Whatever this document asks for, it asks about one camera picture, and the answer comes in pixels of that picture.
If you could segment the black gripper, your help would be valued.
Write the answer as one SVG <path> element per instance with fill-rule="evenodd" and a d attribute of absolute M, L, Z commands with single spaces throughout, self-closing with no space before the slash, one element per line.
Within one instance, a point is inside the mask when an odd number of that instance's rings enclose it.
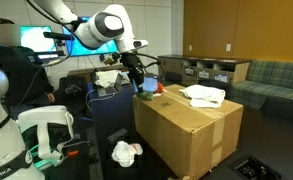
<path fill-rule="evenodd" d="M 132 53 L 122 53 L 121 62 L 128 68 L 129 78 L 136 83 L 138 88 L 141 88 L 144 82 L 144 72 L 139 57 Z"/>

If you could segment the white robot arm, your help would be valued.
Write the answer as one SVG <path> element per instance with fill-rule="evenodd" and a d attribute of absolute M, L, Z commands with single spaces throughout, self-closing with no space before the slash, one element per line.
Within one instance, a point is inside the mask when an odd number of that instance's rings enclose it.
<path fill-rule="evenodd" d="M 111 4 L 84 22 L 62 0 L 33 1 L 56 23 L 69 30 L 87 49 L 95 50 L 114 40 L 120 60 L 129 70 L 130 79 L 138 88 L 142 86 L 144 72 L 139 58 L 133 52 L 146 47 L 148 41 L 135 37 L 129 15 L 122 5 Z"/>

